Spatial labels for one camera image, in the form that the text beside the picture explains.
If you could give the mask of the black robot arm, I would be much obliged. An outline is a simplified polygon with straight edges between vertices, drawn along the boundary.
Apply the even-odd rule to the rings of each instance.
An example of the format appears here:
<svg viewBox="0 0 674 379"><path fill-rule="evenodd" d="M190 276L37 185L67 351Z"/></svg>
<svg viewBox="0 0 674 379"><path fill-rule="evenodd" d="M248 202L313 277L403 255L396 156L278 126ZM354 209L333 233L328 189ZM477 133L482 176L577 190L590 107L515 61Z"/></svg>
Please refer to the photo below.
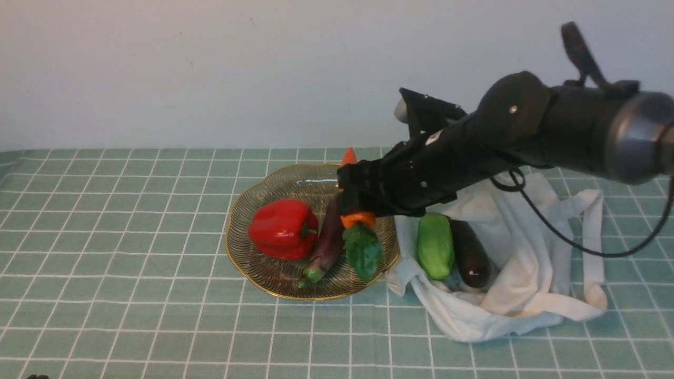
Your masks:
<svg viewBox="0 0 674 379"><path fill-rule="evenodd" d="M506 75L477 109L401 88L411 137L383 158L338 170L340 213L421 216L457 192L520 166L559 167L627 185L672 175L672 97L548 87Z"/></svg>

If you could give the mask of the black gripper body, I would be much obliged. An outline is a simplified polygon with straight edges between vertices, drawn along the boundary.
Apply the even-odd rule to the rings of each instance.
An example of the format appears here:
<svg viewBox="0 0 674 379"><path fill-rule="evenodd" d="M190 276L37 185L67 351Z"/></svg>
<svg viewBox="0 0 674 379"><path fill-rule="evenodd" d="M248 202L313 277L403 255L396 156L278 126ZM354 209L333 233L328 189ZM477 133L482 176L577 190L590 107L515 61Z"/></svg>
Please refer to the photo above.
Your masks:
<svg viewBox="0 0 674 379"><path fill-rule="evenodd" d="M501 158L472 136L473 122L448 123L368 164L363 209L378 217L419 217L435 204L501 171Z"/></svg>

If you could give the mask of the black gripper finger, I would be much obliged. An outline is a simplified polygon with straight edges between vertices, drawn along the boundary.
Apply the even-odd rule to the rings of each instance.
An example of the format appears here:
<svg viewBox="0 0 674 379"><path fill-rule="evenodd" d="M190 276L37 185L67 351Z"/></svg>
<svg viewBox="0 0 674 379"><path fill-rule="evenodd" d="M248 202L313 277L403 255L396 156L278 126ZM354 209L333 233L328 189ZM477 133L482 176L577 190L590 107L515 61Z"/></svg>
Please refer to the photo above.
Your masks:
<svg viewBox="0 0 674 379"><path fill-rule="evenodd" d="M340 195L340 214L369 213L376 216L373 180L376 179L376 162L357 162L340 166L337 171Z"/></svg>

